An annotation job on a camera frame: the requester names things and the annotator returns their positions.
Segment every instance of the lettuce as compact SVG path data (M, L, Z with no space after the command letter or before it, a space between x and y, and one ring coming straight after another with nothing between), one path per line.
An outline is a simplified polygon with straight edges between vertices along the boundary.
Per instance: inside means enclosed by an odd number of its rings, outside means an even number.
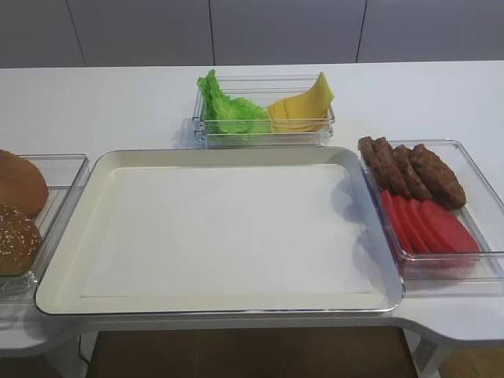
M224 94L219 87L214 69L208 72L206 77L198 79L198 86L205 101L204 119L226 120L226 122L209 122L209 132L242 134L271 131L266 110L246 98L231 98Z

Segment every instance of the red tomato slice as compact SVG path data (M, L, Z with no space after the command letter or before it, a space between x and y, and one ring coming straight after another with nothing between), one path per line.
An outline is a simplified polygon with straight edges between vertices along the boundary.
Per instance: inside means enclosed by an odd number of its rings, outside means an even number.
M401 223L397 218L391 194L388 191L382 191L381 198L384 201L385 211L387 212L388 219L390 219L392 223L392 228L394 229L395 234L397 235L397 239L399 239L399 242L401 243L403 250L405 250L409 254L412 254L413 248L411 247L408 238L406 238L406 234L402 230Z
M428 254L431 252L424 240L420 237L420 235L418 235L416 228L411 224L411 220L408 217L406 210L408 202L400 195L396 195L393 200L397 218L399 219L399 222L401 222L406 238L408 238L415 251L422 254Z
M420 216L420 201L415 198L410 199L408 205L406 207L406 212L409 220L413 227L417 230L418 235L424 240L425 244L427 244L429 250L432 252L452 252L443 248L439 240L428 230L427 226L425 226L424 221Z
M464 225L448 210L433 201L423 201L419 212L428 230L445 250L466 253L480 251Z

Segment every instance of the plastic container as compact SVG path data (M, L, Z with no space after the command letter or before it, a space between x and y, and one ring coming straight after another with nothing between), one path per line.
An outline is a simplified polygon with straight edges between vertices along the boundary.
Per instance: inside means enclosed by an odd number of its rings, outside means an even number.
M453 214L469 230L480 245L474 254L409 254L404 251L394 233L380 190L365 168L369 189L372 192L384 231L405 280L474 280L488 281L504 278L504 205L491 188L481 171L457 141L400 140L390 141L393 147L404 144L413 148L423 143L454 171L464 187L467 204Z
M308 91L318 76L229 76L219 77L220 88L232 98L244 97L267 108L276 100L300 95ZM328 116L310 120L205 120L205 102L198 89L193 124L196 139L208 149L264 147L264 146L327 146L332 137L334 112ZM264 134L219 134L214 131L218 123L281 125L289 122L299 126L313 125L317 132L264 133Z
M32 300L32 289L48 266L89 178L89 161L82 154L22 157L39 168L49 188L46 205L34 219L43 242L27 272L21 276L0 276L0 304Z

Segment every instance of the table leg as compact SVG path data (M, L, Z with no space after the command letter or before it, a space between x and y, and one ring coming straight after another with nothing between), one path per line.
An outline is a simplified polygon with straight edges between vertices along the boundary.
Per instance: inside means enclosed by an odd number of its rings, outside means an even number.
M439 378L438 368L450 355L452 349L436 344L407 329L403 331L418 378Z
M91 357L93 356L93 350L95 349L96 338L98 337L97 332L90 332L82 334L80 339L80 354L91 362Z
M87 363L79 356L79 336L44 354L62 378L86 378Z

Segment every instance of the yellow cheese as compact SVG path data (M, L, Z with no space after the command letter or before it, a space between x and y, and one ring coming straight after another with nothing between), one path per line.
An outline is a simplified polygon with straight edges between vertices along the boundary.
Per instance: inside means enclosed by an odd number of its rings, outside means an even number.
M320 118L329 109L334 94L329 87L325 74L321 72L315 84L305 93L294 97L285 98L272 104L270 108L273 119L281 119L284 116L291 120L306 120Z
M281 132L281 128L289 127L288 121L285 121L287 119L287 113L285 112L283 100L278 100L277 102L274 102L272 105L268 106L268 115L272 120L279 120L272 122L272 132Z
M275 123L272 126L272 132L318 132L324 127L323 124L305 124L302 128L285 127L283 124Z

